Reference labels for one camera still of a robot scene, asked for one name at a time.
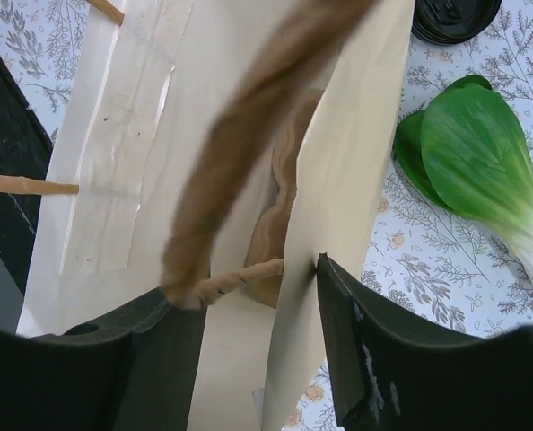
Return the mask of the single brown cup carrier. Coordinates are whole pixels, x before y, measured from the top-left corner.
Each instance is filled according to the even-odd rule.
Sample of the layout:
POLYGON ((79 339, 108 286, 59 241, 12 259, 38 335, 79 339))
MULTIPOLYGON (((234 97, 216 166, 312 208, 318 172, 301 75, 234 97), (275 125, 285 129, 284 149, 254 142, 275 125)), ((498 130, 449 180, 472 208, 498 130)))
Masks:
POLYGON ((271 158, 277 185, 275 201, 257 220, 245 265, 284 256, 285 238, 296 196, 296 163, 302 140, 323 92, 310 90, 279 130, 271 158))

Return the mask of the brown paper bag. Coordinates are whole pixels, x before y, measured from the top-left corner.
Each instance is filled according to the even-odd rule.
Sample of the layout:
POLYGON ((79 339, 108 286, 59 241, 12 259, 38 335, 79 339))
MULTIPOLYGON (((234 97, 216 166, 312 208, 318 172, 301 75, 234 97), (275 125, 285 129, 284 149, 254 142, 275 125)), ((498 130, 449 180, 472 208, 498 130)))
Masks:
POLYGON ((24 338, 159 290, 205 312, 184 430, 278 430, 325 354, 314 268, 363 267, 387 170, 411 1, 130 1, 93 15, 41 199, 24 338), (296 163, 284 256, 246 266, 277 193, 275 138, 323 92, 296 163))

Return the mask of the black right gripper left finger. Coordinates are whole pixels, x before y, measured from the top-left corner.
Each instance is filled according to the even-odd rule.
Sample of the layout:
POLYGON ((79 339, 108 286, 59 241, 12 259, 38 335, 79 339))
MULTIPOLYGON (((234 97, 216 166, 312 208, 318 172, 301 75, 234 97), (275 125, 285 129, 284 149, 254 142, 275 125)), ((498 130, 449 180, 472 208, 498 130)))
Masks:
POLYGON ((0 430, 184 430, 204 328, 153 290, 62 335, 0 330, 0 430))

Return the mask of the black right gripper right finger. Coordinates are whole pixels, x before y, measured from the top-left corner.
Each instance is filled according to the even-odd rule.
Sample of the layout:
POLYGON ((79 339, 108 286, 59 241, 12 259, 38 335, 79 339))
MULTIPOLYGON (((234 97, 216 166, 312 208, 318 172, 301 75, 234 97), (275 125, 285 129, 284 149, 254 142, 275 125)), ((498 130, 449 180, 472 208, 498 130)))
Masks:
POLYGON ((533 431, 533 325, 490 339, 449 330, 324 254, 317 291, 339 426, 533 431))

